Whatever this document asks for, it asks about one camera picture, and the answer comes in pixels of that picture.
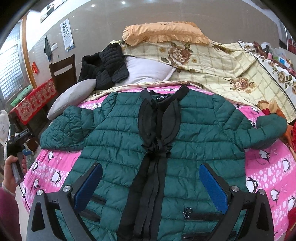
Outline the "maroon left sleeve forearm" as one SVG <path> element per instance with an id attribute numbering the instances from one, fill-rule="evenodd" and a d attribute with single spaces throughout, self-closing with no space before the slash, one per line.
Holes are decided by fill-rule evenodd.
<path id="1" fill-rule="evenodd" d="M 1 224 L 14 240 L 22 240 L 15 195 L 1 187 Z"/>

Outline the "person's left hand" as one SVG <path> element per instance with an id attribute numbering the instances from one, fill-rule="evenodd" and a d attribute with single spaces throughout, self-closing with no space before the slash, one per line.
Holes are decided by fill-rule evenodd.
<path id="1" fill-rule="evenodd" d="M 18 163 L 18 158 L 15 156 L 9 156 L 4 163 L 4 180 L 3 186 L 8 190 L 13 196 L 16 195 L 16 181 L 12 172 L 12 163 Z"/>

